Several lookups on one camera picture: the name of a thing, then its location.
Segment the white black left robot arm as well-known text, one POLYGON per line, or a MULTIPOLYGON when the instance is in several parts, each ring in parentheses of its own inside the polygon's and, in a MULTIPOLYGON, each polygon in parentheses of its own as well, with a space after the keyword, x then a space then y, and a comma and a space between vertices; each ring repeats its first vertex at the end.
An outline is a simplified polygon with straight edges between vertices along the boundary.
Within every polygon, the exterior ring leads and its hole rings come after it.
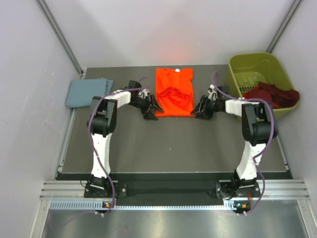
POLYGON ((110 141, 117 124, 117 111, 124 105, 138 108, 143 118, 148 120, 158 120, 155 111, 164 112, 141 81, 131 80, 123 89, 93 97, 87 121, 88 137, 93 149, 93 168, 85 185, 85 198, 115 196, 115 186, 110 178, 110 141))

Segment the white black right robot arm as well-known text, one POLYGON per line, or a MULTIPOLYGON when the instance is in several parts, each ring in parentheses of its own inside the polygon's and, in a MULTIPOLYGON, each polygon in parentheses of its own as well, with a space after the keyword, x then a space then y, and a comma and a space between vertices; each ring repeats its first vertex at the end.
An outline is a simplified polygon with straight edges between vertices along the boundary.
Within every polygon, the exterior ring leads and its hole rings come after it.
POLYGON ((259 164, 265 149, 277 136, 271 105, 263 100, 249 102, 244 98, 234 98, 210 85, 208 94, 200 98, 190 114, 198 119, 211 119, 218 112, 242 119, 242 135, 245 140, 240 164, 231 180, 216 184, 218 196, 226 200, 249 194, 258 196, 259 164))

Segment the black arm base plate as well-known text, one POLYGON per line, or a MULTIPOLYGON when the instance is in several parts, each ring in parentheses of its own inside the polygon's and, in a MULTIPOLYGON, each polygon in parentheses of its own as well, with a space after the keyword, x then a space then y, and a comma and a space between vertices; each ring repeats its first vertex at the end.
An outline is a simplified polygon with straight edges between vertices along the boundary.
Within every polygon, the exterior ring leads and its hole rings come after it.
POLYGON ((86 183, 85 198, 127 198, 139 194, 197 194, 211 198, 257 198, 261 189, 256 183, 246 188, 235 188, 231 181, 118 181, 114 191, 109 182, 98 186, 86 183))

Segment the orange t shirt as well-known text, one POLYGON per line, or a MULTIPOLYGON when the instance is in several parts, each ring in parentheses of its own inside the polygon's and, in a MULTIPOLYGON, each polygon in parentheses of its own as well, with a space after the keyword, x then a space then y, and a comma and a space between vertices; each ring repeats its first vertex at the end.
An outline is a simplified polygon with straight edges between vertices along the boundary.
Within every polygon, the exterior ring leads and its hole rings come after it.
POLYGON ((192 117, 194 109, 194 87, 192 68, 156 69, 156 101, 163 112, 156 117, 192 117))

